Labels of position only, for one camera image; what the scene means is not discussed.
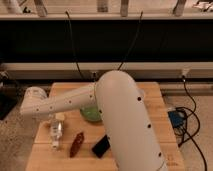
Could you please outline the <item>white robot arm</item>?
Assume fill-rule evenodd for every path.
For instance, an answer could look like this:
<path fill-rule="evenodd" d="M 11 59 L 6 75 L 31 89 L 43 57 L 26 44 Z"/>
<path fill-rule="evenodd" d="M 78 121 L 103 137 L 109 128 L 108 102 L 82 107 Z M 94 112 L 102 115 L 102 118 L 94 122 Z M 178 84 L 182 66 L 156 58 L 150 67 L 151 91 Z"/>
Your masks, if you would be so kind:
<path fill-rule="evenodd" d="M 45 115 L 89 106 L 98 108 L 118 171 L 168 171 L 140 88 L 123 71 L 109 71 L 96 82 L 53 97 L 29 87 L 20 113 Z"/>

